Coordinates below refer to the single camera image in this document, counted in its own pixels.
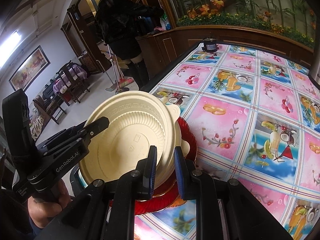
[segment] white floor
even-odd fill
[[[113,70],[110,68],[107,72],[109,76],[114,79],[115,75],[113,74]],[[53,120],[50,120],[38,138],[36,144],[41,143],[63,129],[78,125],[87,120],[95,108],[116,94],[116,90],[112,92],[105,90],[112,85],[110,79],[105,73],[90,76],[88,78],[88,82],[90,84],[90,93],[85,92],[84,95],[82,95],[80,98],[80,104],[74,103],[72,100],[70,101],[70,106],[67,106],[65,103],[63,103],[61,107],[67,112],[67,114],[62,114],[58,119],[59,125],[57,125]],[[138,90],[138,86],[135,82],[127,87],[130,90]],[[69,190],[69,194],[73,195],[69,180],[70,172],[63,177],[63,180]]]

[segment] white wall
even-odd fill
[[[63,32],[58,27],[53,27],[43,36],[35,39],[35,41],[24,49],[23,55],[20,56],[17,62],[10,66],[2,77],[0,82],[0,103],[2,100],[14,92],[9,83],[10,77],[29,56],[29,54],[38,46],[41,46],[50,64],[33,80],[30,86],[25,90],[28,96],[29,103],[44,87],[44,85],[56,74],[56,72],[69,60],[79,63],[76,54],[74,54]]]

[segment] small black object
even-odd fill
[[[202,50],[206,52],[217,52],[217,40],[215,38],[205,38],[203,39]]]

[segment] wooden counter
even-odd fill
[[[279,34],[239,26],[183,26],[152,36],[138,37],[137,40],[149,74],[154,77],[195,42],[211,35],[218,41],[269,50],[306,67],[312,64],[314,58],[313,49],[299,42]]]

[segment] pink tablecloth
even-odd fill
[[[86,73],[86,71],[84,71],[84,69],[82,67],[80,67],[76,64],[74,64],[72,67],[73,67],[73,69],[70,68],[69,72],[73,76],[74,80],[76,80],[78,77],[80,77],[81,79],[87,78],[87,73]],[[55,94],[57,94],[58,92],[61,92],[62,94],[64,94],[64,92],[66,90],[65,83],[68,86],[70,85],[68,78],[64,74],[62,75],[62,78],[63,78],[64,82],[60,78],[58,78],[56,80],[56,83],[53,85],[53,91]]]

